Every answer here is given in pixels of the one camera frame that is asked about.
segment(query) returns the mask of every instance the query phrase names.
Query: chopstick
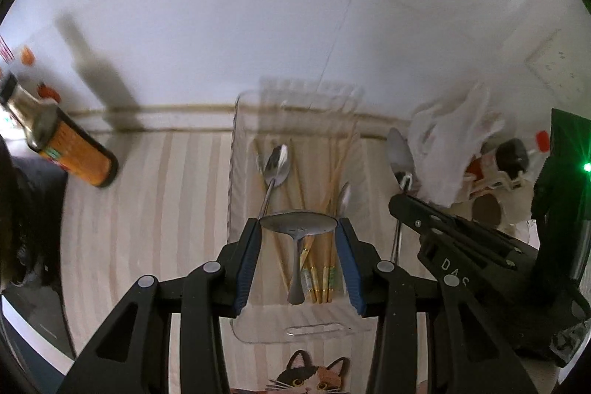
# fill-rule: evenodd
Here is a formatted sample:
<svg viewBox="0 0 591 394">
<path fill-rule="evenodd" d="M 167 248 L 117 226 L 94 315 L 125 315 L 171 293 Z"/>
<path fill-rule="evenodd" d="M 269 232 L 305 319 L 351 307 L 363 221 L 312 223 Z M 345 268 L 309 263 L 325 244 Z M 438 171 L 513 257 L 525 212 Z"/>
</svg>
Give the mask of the chopstick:
<svg viewBox="0 0 591 394">
<path fill-rule="evenodd" d="M 335 159 L 339 158 L 339 140 L 335 139 Z M 332 214 L 335 215 L 335 217 L 338 217 L 339 215 L 339 209 L 341 208 L 341 206 L 339 206 L 338 202 L 339 202 L 339 185 L 341 184 L 340 180 L 339 182 L 335 183 L 335 190 L 333 191 L 333 212 Z M 328 269 L 328 290 L 326 293 L 326 302 L 332 302 L 332 296 L 335 290 L 335 276 L 336 276 L 336 246 L 335 246 L 335 233 L 331 232 L 329 234 L 329 255 L 327 256 L 329 259 L 329 269 Z"/>
<path fill-rule="evenodd" d="M 329 145 L 329 183 L 332 184 L 333 178 L 333 149 L 332 149 L 332 139 L 328 138 L 328 145 Z M 329 214 L 332 214 L 335 209 L 335 190 L 330 196 L 330 202 L 328 206 Z M 324 260 L 323 260 L 323 267 L 322 267 L 322 302 L 329 302 L 329 270 L 330 270 L 330 245 L 332 244 L 332 233 L 324 234 L 322 236 L 322 242 L 324 244 Z"/>
<path fill-rule="evenodd" d="M 258 140 L 256 138 L 252 141 L 252 147 L 255 151 L 256 159 L 261 159 L 261 150 L 259 149 Z M 261 187 L 262 187 L 263 192 L 266 192 L 267 191 L 267 183 L 265 183 L 265 179 L 263 177 L 262 172 L 260 174 L 261 175 L 259 176 L 259 179 L 261 180 Z M 283 255 L 281 252 L 281 242 L 279 241 L 279 234 L 274 233 L 274 232 L 270 232 L 270 235 L 273 238 L 273 244 L 275 246 L 275 251 L 276 251 L 276 255 L 277 255 L 276 256 L 277 263 L 279 264 L 279 271 L 281 272 L 281 278 L 283 279 L 283 285 L 286 288 L 286 293 L 288 293 L 290 290 L 290 285 L 287 280 L 286 267 L 285 267 L 285 264 L 283 263 Z"/>
<path fill-rule="evenodd" d="M 295 179 L 297 180 L 297 188 L 298 188 L 298 193 L 300 196 L 300 208 L 305 211 L 305 198 L 304 198 L 304 190 L 303 190 L 302 184 L 301 184 L 300 168 L 299 168 L 298 162 L 297 162 L 297 156 L 295 153 L 296 149 L 294 147 L 294 142 L 293 142 L 293 139 L 291 139 L 291 138 L 289 140 L 289 148 L 290 148 L 290 156 L 291 156 L 291 163 L 292 163 L 291 165 L 293 167 L 294 175 L 296 177 Z M 310 267 L 310 269 L 309 269 L 310 279 L 307 278 L 305 272 L 304 272 L 304 277 L 305 277 L 305 281 L 306 281 L 306 287 L 308 288 L 308 294 L 310 296 L 310 300 L 312 301 L 312 303 L 322 302 L 322 297 L 320 295 L 320 283 L 318 282 L 318 272 L 316 271 L 316 266 L 314 265 L 314 261 L 312 260 L 312 258 L 308 259 L 308 266 Z M 304 265 L 302 265 L 301 268 L 304 270 L 307 269 Z"/>
<path fill-rule="evenodd" d="M 347 135 L 346 144 L 345 144 L 345 151 L 344 151 L 343 155 L 339 158 L 339 163 L 337 164 L 335 172 L 333 173 L 332 178 L 329 181 L 329 185 L 327 186 L 326 192 L 324 194 L 324 199 L 322 200 L 322 203 L 320 204 L 320 209 L 318 210 L 318 212 L 326 212 L 329 207 L 330 200 L 333 197 L 333 191 L 335 190 L 335 186 L 338 184 L 338 181 L 341 178 L 341 174 L 342 174 L 343 169 L 345 167 L 345 160 L 347 159 L 347 156 L 349 154 L 349 149 L 351 148 L 351 144 L 353 141 L 353 136 L 355 134 L 355 127 L 356 126 L 357 126 L 357 122 L 354 122 L 353 126 L 351 127 L 351 131 Z M 315 237 L 316 236 L 308 236 L 306 238 L 304 249 L 302 250 L 302 253 L 300 256 L 300 266 L 304 265 L 304 262 L 305 262 L 306 258 L 308 257 L 308 254 L 310 253 L 310 249 L 312 247 L 312 244 L 314 243 Z"/>
</svg>

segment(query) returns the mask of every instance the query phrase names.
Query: wall socket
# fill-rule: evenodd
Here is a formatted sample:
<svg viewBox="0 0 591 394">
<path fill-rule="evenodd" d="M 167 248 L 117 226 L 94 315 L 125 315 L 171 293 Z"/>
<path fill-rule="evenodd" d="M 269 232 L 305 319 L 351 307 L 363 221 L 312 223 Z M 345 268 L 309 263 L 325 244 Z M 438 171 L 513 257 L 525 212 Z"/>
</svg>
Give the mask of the wall socket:
<svg viewBox="0 0 591 394">
<path fill-rule="evenodd" d="M 570 104 L 585 91 L 582 66 L 561 29 L 557 29 L 525 60 L 540 80 L 556 95 L 559 102 Z"/>
</svg>

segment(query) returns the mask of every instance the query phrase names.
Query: white wall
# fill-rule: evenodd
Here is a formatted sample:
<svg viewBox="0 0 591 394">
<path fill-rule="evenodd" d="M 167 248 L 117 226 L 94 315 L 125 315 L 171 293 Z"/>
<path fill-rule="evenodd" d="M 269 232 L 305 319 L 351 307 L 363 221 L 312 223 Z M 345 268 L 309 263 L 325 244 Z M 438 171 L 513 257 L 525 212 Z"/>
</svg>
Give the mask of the white wall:
<svg viewBox="0 0 591 394">
<path fill-rule="evenodd" d="M 16 0 L 0 33 L 73 110 L 227 104 L 280 76 L 363 85 L 403 118 L 477 79 L 522 124 L 591 114 L 580 0 Z"/>
</svg>

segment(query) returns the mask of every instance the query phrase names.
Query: metal spoon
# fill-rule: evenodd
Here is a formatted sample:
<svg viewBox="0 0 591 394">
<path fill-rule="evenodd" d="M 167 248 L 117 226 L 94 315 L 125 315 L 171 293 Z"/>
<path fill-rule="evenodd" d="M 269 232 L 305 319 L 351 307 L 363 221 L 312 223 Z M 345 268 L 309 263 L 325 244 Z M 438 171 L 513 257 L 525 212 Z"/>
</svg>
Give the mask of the metal spoon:
<svg viewBox="0 0 591 394">
<path fill-rule="evenodd" d="M 336 227 L 336 219 L 330 215 L 310 211 L 278 212 L 262 217 L 261 226 L 269 231 L 287 234 L 294 240 L 294 261 L 287 301 L 290 304 L 302 304 L 305 297 L 300 276 L 301 242 L 306 236 L 333 231 Z"/>
<path fill-rule="evenodd" d="M 341 218 L 345 216 L 345 211 L 349 206 L 351 200 L 351 183 L 345 182 L 339 192 L 339 198 L 337 200 L 337 217 Z"/>
<path fill-rule="evenodd" d="M 395 127 L 388 132 L 386 153 L 388 155 L 388 161 L 390 161 L 390 168 L 396 176 L 403 193 L 406 194 L 413 185 L 414 161 L 409 144 Z M 400 260 L 402 226 L 402 223 L 397 220 L 394 243 L 392 244 L 392 252 L 390 254 L 390 260 L 395 266 L 398 265 L 398 260 Z"/>
<path fill-rule="evenodd" d="M 274 147 L 265 170 L 263 171 L 263 178 L 265 184 L 267 184 L 267 193 L 265 194 L 265 200 L 262 201 L 261 211 L 259 212 L 258 219 L 265 215 L 269 200 L 271 199 L 271 191 L 273 187 L 277 187 L 287 179 L 287 175 L 290 173 L 290 158 L 289 151 L 285 144 Z"/>
</svg>

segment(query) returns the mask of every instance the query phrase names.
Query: screw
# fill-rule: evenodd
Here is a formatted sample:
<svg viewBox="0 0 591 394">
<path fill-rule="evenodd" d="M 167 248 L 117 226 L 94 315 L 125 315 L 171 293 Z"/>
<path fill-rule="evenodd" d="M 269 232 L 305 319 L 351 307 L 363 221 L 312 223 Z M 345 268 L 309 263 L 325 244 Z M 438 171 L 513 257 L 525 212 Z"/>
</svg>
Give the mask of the screw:
<svg viewBox="0 0 591 394">
<path fill-rule="evenodd" d="M 394 264 L 389 260 L 381 260 L 376 267 L 379 272 L 392 272 L 394 270 Z"/>
<path fill-rule="evenodd" d="M 222 265 L 216 260 L 211 260 L 211 261 L 203 264 L 203 270 L 205 272 L 209 272 L 209 273 L 217 272 L 221 268 L 222 268 Z"/>
<path fill-rule="evenodd" d="M 149 288 L 154 283 L 154 276 L 141 276 L 138 279 L 138 286 L 141 288 Z"/>
<path fill-rule="evenodd" d="M 458 279 L 457 276 L 454 276 L 453 274 L 448 274 L 445 276 L 443 278 L 443 282 L 445 282 L 445 284 L 451 288 L 457 288 L 460 285 L 460 279 Z"/>
</svg>

